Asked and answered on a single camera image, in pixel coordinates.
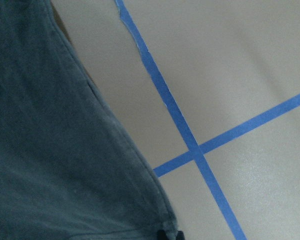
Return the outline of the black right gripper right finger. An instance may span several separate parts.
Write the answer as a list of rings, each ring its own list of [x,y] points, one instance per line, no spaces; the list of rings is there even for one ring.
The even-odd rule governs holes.
[[[175,237],[175,240],[184,240],[184,233],[183,233],[183,231],[179,230],[179,231],[177,232],[177,235],[176,235],[176,237]]]

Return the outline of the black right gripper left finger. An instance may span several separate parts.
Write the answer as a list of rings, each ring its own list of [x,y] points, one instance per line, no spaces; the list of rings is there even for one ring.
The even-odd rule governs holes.
[[[160,229],[156,233],[157,240],[167,240],[167,234],[163,229]]]

